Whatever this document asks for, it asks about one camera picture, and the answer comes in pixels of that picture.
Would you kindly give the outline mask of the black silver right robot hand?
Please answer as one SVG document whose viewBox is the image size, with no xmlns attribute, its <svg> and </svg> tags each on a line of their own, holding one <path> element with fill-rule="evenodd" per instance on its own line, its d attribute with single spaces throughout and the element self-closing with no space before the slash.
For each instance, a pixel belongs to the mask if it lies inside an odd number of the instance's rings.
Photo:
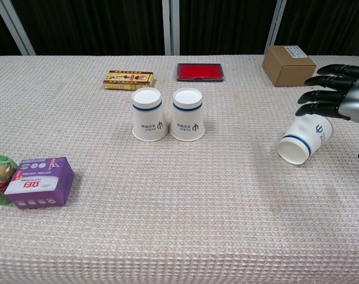
<svg viewBox="0 0 359 284">
<path fill-rule="evenodd" d="M 359 66 L 329 64 L 319 68 L 316 76 L 306 79 L 306 86 L 321 86 L 324 90 L 305 92 L 297 100 L 301 106 L 297 117 L 320 115 L 359 124 Z"/>
</svg>

